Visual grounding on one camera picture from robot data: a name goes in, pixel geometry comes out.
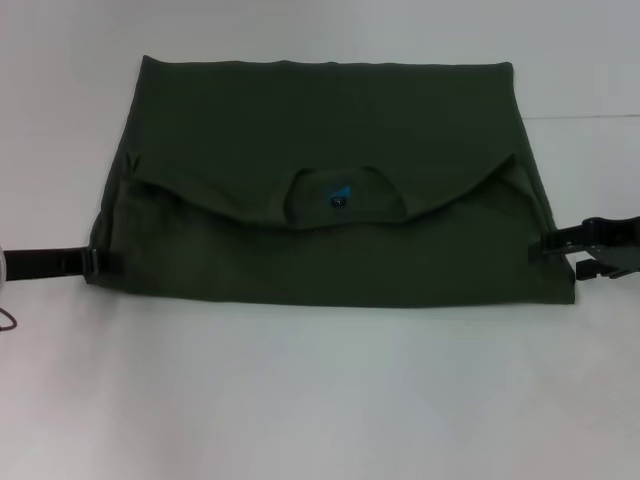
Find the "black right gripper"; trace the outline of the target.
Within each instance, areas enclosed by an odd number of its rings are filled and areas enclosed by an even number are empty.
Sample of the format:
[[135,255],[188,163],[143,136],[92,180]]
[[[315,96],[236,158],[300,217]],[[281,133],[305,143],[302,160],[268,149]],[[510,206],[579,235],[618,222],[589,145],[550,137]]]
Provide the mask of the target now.
[[639,263],[639,218],[611,220],[595,217],[584,220],[578,226],[542,234],[529,246],[528,260],[542,261],[586,251],[596,260],[576,263],[577,281],[591,280],[598,276],[618,279],[638,273],[639,269],[606,264]]

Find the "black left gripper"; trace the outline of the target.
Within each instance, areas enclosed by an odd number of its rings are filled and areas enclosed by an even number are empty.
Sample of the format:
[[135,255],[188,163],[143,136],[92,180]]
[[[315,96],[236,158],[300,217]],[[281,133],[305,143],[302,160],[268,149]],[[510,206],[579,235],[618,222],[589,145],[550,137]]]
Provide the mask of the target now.
[[37,280],[81,275],[116,275],[124,270],[120,254],[90,247],[7,250],[7,281]]

